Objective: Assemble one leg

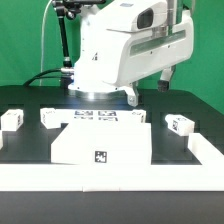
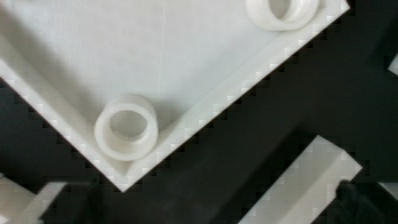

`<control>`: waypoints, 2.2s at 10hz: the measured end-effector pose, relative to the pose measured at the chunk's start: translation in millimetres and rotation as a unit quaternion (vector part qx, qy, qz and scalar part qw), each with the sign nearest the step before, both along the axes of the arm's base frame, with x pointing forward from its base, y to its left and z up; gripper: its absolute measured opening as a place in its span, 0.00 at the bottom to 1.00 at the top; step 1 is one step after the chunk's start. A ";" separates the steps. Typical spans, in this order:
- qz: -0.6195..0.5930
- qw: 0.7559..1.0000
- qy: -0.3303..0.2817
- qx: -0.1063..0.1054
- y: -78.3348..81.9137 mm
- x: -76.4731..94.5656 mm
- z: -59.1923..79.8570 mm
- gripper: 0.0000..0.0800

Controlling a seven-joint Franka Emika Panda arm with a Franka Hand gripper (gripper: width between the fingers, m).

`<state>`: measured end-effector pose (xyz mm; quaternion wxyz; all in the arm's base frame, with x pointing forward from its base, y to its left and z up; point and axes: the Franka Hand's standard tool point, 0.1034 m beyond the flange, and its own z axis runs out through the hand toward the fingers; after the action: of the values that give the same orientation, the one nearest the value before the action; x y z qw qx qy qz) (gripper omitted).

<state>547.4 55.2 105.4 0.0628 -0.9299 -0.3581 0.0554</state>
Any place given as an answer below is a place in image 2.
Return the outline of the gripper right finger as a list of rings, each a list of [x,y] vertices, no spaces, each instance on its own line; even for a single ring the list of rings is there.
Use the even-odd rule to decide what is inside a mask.
[[[398,182],[343,181],[327,224],[398,224]]]

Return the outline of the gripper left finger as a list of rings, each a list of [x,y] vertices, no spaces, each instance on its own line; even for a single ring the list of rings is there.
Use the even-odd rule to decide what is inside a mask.
[[[0,224],[45,224],[43,214],[64,187],[64,182],[50,182],[32,193],[0,173]]]

